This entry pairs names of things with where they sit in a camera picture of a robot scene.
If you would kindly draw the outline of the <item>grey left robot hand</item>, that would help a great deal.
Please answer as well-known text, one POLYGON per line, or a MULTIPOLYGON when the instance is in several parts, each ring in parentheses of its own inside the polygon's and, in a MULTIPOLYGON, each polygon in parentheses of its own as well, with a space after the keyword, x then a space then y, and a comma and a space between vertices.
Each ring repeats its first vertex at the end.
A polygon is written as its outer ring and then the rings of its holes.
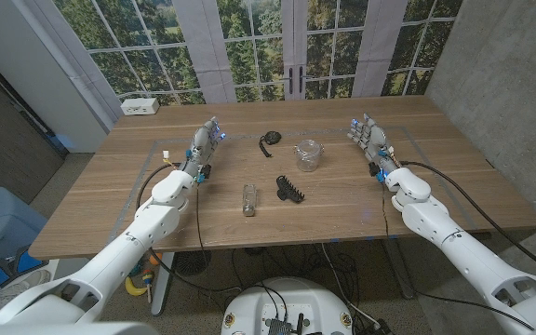
POLYGON ((195 132, 188 155, 180 170, 196 177, 202 167, 211 163, 219 143, 224 138, 225 133, 221 131, 218 117, 211 117, 195 132))

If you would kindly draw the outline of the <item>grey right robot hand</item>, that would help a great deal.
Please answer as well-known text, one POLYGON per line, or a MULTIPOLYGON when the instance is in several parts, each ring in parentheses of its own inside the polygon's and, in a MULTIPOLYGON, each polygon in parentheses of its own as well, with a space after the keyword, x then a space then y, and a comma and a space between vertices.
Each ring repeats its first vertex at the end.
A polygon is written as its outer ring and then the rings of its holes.
POLYGON ((373 118, 364 114, 364 120, 353 119, 347 137, 357 144, 368 160, 368 171, 372 177, 400 168, 395 159, 394 146, 385 131, 373 118))

